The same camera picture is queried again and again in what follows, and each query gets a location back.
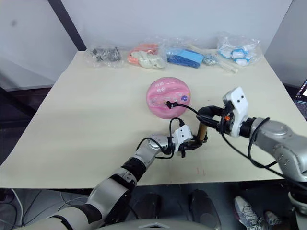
white and blue item in plastic bag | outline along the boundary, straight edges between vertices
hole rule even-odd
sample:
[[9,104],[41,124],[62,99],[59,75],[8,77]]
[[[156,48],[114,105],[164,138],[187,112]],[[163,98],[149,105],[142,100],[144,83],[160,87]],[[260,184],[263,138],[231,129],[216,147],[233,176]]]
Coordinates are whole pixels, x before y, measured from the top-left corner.
[[224,58],[233,59],[240,66],[248,66],[262,57],[259,40],[227,33],[218,37],[217,52]]

shoe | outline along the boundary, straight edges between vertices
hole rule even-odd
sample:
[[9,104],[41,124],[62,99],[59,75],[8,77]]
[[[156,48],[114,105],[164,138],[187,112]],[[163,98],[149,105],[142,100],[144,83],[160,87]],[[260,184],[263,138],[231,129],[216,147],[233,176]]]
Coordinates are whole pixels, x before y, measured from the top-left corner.
[[281,224],[283,222],[280,217],[278,217],[271,211],[265,211],[263,215],[264,215],[265,221],[270,225]]
[[252,209],[251,205],[239,195],[235,197],[236,217],[247,230],[265,230],[267,224]]

beige tabletop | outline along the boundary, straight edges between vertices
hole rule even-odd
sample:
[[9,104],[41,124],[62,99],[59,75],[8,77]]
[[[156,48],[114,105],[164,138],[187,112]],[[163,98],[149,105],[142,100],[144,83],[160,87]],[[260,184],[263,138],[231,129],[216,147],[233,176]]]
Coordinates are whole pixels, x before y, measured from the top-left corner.
[[[169,65],[163,71],[130,65],[93,69],[78,52],[1,165],[0,187],[94,187],[134,154],[143,137],[167,134],[169,120],[153,115],[145,101],[149,85],[161,77],[183,80],[195,109],[222,107],[222,96],[241,86],[249,101],[249,116],[269,116],[306,135],[306,121],[265,58],[232,74],[205,65],[199,69]],[[182,118],[196,133],[195,115],[186,111]],[[184,159],[156,159],[139,185],[278,178],[234,152],[215,130],[209,129],[208,137]],[[228,138],[247,151],[246,138]],[[256,146],[252,154],[262,163],[273,160]]]

